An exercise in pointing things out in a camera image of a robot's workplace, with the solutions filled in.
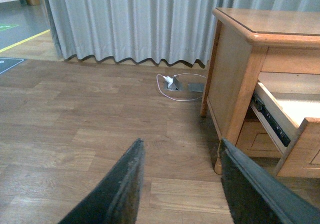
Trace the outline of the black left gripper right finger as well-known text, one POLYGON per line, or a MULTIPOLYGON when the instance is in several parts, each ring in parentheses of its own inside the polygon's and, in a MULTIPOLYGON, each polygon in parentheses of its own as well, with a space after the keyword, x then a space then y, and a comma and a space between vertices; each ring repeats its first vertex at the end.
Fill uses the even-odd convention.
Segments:
POLYGON ((318 224, 320 211, 222 138, 222 186, 235 224, 318 224))

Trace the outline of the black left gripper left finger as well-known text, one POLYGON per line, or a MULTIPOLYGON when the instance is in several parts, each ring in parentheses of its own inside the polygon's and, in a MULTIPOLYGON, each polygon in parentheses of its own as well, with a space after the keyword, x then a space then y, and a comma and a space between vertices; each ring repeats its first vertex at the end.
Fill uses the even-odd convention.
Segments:
POLYGON ((60 224, 134 224, 144 184, 145 147, 136 139, 60 224))

